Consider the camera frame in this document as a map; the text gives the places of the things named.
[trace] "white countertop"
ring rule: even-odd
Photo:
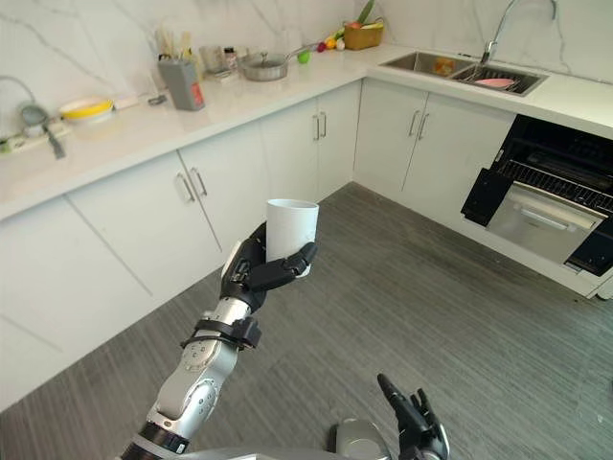
[[[550,77],[522,98],[378,66],[413,51],[381,45],[360,52],[313,54],[307,65],[292,60],[283,80],[205,81],[206,107],[197,112],[175,110],[171,102],[155,107],[143,104],[119,111],[111,120],[97,125],[75,126],[72,133],[60,139],[66,151],[61,160],[54,158],[46,142],[0,158],[0,219],[366,76],[613,139],[613,86],[538,71]]]

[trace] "basket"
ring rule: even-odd
[[[376,29],[354,29],[353,27],[345,26],[345,48],[348,50],[363,50],[378,46],[383,37],[383,28]]]

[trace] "stainless steel sink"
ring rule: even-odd
[[[462,83],[473,84],[482,88],[501,91],[504,93],[515,94],[517,96],[526,96],[533,91],[539,84],[547,79],[546,75],[529,74],[508,70],[502,67],[494,67],[492,65],[476,64],[456,73],[451,77],[452,80]],[[509,79],[514,83],[506,88],[495,88],[479,83],[479,80],[486,79]]]
[[[382,65],[472,84],[516,96],[526,96],[547,79],[546,75],[518,72],[504,67],[481,65],[474,60],[420,52],[411,53]],[[513,84],[506,88],[496,88],[478,82],[487,79],[510,79],[513,80]]]
[[[383,64],[400,70],[410,70],[423,74],[435,75],[448,78],[458,72],[474,65],[474,62],[455,57],[430,55],[428,53],[415,52]]]

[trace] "pink plate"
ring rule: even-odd
[[[485,79],[477,80],[475,83],[482,84],[483,86],[491,86],[492,88],[508,88],[515,83],[515,80],[511,79]]]

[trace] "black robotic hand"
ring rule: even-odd
[[[315,243],[308,242],[287,258],[267,262],[265,222],[230,256],[221,276],[219,298],[239,299],[255,313],[263,304],[268,290],[294,281],[307,269],[316,253]]]
[[[443,425],[420,388],[407,400],[383,374],[376,379],[396,412],[398,420],[399,460],[448,460],[449,443]]]

